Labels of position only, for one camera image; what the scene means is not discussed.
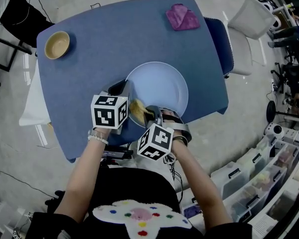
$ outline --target black handle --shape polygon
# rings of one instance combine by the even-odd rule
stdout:
[[[273,181],[275,182],[276,181],[276,178],[281,174],[281,171],[279,171],[278,173],[276,173],[276,175],[274,176],[273,178]]]
[[[252,204],[252,202],[255,201],[255,200],[257,200],[257,199],[259,199],[259,196],[258,196],[258,195],[254,196],[254,198],[253,198],[252,200],[250,200],[250,201],[246,204],[246,208],[248,209],[249,206]]]
[[[258,153],[257,156],[253,158],[253,163],[254,163],[254,164],[255,164],[257,158],[259,158],[259,157],[261,157],[260,153]]]
[[[298,150],[297,148],[294,150],[294,152],[293,152],[293,156],[296,155],[296,151],[297,151],[297,150]]]
[[[237,168],[235,171],[231,172],[230,174],[228,174],[229,179],[231,179],[231,177],[235,174],[235,173],[239,173],[240,170],[239,168]]]
[[[277,138],[274,137],[271,141],[270,141],[270,146],[273,145],[274,141],[276,140]]]

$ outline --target pink cloth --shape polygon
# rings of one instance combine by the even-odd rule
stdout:
[[[171,10],[166,12],[166,16],[176,31],[199,28],[198,18],[193,11],[189,10],[181,3],[174,4]]]

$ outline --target white chair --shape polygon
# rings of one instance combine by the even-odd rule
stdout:
[[[237,14],[228,22],[223,11],[223,21],[234,57],[232,73],[250,75],[253,61],[266,66],[266,56],[260,37],[275,23],[275,17],[257,0],[245,0]],[[253,57],[252,50],[260,46],[262,61]]]

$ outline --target black shirt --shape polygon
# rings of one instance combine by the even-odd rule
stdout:
[[[95,190],[88,210],[89,216],[81,224],[65,215],[34,213],[27,239],[57,238],[66,231],[71,238],[130,238],[125,224],[114,224],[97,219],[92,211],[99,206],[112,205],[114,202],[133,199],[144,204],[163,204],[174,212],[180,213],[175,190],[161,175],[136,168],[100,168]],[[207,231],[205,238],[252,238],[252,226],[232,223],[216,226]],[[203,238],[194,227],[161,228],[160,238]]]

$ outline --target white box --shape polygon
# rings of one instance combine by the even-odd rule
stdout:
[[[91,103],[93,127],[118,129],[128,117],[128,98],[94,95]]]
[[[138,140],[138,155],[159,160],[170,154],[174,130],[153,124]]]

